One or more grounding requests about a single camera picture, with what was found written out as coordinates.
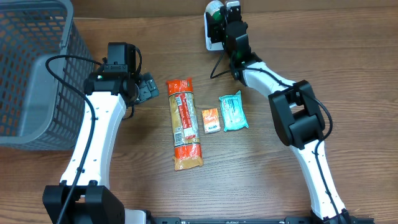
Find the small orange snack box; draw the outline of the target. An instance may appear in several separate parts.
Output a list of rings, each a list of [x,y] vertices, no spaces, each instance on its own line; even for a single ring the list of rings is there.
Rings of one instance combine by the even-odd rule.
[[[206,134],[216,133],[220,131],[220,120],[218,110],[216,108],[203,110],[202,112],[204,131]]]

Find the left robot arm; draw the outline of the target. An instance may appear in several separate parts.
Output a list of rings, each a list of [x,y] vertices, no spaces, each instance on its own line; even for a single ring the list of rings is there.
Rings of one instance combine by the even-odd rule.
[[[152,75],[141,73],[142,54],[125,42],[110,42],[108,56],[77,90],[85,111],[72,158],[58,185],[45,187],[42,201],[53,223],[149,223],[145,210],[126,209],[109,189],[114,142],[126,110],[159,95]]]

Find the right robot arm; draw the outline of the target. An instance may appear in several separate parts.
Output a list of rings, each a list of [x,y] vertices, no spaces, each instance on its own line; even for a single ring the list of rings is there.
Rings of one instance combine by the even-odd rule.
[[[333,121],[312,86],[306,80],[295,82],[279,76],[252,51],[239,1],[209,2],[204,21],[206,48],[227,54],[228,73],[268,99],[275,131],[295,154],[303,172],[312,223],[353,223],[335,188],[325,154],[325,139]]]

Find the long orange noodle packet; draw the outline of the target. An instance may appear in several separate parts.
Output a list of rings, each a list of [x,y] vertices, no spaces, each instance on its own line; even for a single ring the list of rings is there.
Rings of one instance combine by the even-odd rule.
[[[174,169],[184,170],[203,165],[192,79],[168,80]]]

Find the green lidded can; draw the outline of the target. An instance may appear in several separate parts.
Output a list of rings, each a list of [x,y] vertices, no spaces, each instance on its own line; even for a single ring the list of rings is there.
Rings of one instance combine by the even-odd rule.
[[[224,4],[219,0],[210,1],[205,8],[205,12],[208,12],[211,16],[213,16],[216,12],[220,10],[220,8],[224,6]]]

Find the teal wet wipes pack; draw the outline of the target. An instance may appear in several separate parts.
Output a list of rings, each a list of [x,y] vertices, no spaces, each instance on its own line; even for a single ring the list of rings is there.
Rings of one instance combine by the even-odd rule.
[[[233,95],[220,96],[221,115],[224,121],[224,132],[248,128],[248,122],[243,110],[241,91]]]

